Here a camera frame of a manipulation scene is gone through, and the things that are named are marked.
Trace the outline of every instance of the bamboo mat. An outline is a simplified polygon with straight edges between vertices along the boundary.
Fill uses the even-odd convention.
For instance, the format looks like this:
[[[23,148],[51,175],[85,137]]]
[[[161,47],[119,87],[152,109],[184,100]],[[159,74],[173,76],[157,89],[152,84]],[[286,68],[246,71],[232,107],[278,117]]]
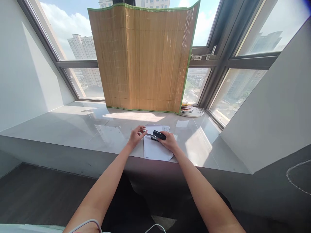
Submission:
[[[199,5],[88,9],[107,107],[180,113]]]

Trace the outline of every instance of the left hand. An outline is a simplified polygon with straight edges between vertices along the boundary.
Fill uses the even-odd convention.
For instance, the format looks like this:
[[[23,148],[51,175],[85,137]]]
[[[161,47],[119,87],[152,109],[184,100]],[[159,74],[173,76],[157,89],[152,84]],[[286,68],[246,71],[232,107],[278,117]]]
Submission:
[[[144,129],[146,129],[145,126],[137,126],[135,129],[133,129],[127,144],[131,145],[133,148],[136,147],[139,141],[147,134],[147,132],[143,132]]]

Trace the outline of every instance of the hand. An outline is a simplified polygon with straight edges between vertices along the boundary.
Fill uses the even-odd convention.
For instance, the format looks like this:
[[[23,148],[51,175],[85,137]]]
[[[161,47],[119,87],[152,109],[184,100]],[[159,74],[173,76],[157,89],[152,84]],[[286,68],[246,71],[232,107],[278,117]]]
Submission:
[[[135,129],[133,129],[127,144],[135,148],[135,146],[137,146],[139,141],[147,134],[147,132],[143,132],[145,128],[146,128],[145,126],[137,126]]]
[[[163,133],[166,136],[166,140],[163,141],[158,138],[158,141],[161,142],[167,149],[169,149],[174,153],[174,151],[176,151],[176,149],[179,148],[174,135],[167,131],[161,131],[160,133]]]

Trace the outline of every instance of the white countertop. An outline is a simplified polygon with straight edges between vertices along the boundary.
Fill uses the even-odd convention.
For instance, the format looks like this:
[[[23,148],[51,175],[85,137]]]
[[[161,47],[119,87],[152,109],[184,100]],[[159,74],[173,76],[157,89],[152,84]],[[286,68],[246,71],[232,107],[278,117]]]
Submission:
[[[189,118],[174,113],[106,108],[104,102],[76,101],[0,135],[119,154],[131,130],[146,124],[170,126],[178,145],[196,166],[250,174],[206,113]],[[143,141],[130,155],[144,157]]]

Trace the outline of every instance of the window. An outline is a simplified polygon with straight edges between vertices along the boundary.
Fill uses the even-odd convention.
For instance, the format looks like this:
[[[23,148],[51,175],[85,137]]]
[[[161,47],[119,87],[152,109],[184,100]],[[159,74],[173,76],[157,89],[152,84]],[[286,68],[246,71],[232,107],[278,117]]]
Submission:
[[[105,100],[99,69],[65,69],[79,95],[86,99]]]
[[[210,68],[189,68],[185,84],[183,101],[196,105],[209,76]]]
[[[263,1],[236,56],[282,51],[309,16],[300,0]]]
[[[195,4],[197,1],[178,1],[178,4],[174,4],[171,0],[168,2],[168,5],[164,8],[168,7],[190,7]],[[218,9],[220,0],[213,1],[201,1],[199,15],[197,20],[197,25],[195,28],[194,38],[193,38],[193,46],[205,46],[208,42],[212,25],[216,16],[216,12]]]
[[[210,110],[225,126],[267,71],[229,69]]]
[[[111,6],[112,0],[17,2],[72,94],[103,101],[87,8]],[[136,0],[137,6],[144,2],[154,8],[154,0]],[[161,0],[161,8],[195,2]],[[309,18],[308,9],[305,0],[202,0],[183,100],[224,128]]]

